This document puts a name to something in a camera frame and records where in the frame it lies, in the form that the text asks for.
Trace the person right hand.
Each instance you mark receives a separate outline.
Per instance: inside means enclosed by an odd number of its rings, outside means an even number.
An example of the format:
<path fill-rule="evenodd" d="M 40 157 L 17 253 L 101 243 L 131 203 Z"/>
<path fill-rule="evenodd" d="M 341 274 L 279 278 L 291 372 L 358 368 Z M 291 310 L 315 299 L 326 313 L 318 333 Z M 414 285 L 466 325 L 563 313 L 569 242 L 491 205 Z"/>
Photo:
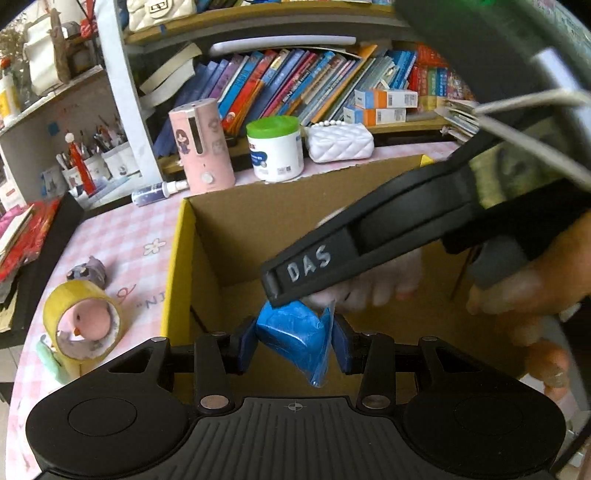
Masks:
<path fill-rule="evenodd" d="M 512 342 L 527 348 L 526 371 L 558 402 L 569 390 L 566 351 L 542 338 L 542 319 L 558 315 L 590 295 L 590 214 L 560 234 L 549 249 L 496 285 L 470 290 L 472 314 L 497 317 Z"/>

